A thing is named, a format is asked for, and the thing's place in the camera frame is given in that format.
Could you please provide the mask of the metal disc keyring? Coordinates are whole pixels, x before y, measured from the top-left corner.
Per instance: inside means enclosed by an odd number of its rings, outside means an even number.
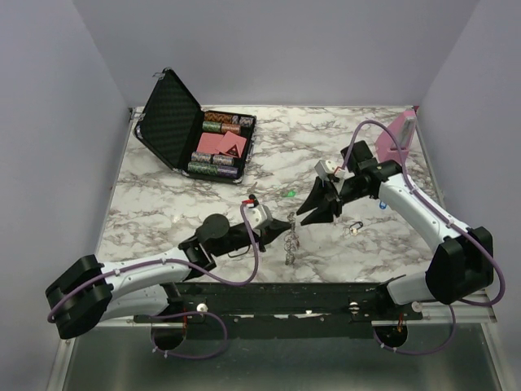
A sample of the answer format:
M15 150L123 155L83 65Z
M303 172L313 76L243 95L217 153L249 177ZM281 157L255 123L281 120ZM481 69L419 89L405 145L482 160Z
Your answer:
M296 252L300 247L299 236L296 233L296 213L289 213L287 221L290 223L290 229L284 236L285 265L291 266L296 260Z

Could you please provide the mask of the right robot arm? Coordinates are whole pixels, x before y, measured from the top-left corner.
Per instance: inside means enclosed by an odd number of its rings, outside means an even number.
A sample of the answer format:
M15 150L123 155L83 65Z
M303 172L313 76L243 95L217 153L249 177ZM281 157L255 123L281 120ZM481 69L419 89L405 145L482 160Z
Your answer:
M316 163L313 188L297 211L304 216L302 225L333 222L345 204L369 197L400 214L433 253L426 271L383 284L374 299L380 317L393 319L414 301L450 305L493 282L493 238L488 230L472 229L447 214L415 186L402 165L377 161L366 142L342 153L346 168L329 160Z

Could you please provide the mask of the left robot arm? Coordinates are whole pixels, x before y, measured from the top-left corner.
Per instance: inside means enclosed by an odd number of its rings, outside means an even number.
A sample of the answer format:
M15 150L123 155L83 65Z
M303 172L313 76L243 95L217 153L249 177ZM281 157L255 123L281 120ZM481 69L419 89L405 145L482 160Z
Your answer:
M209 215L195 233L178 246L137 260L102 263L95 255L77 259L46 290L48 323L61 339L81 336L106 319L152 312L164 322L180 313L180 301L168 293L151 298L148 288L210 275L215 259L241 248L265 251L291 224L258 208L244 222L231 225L226 216Z

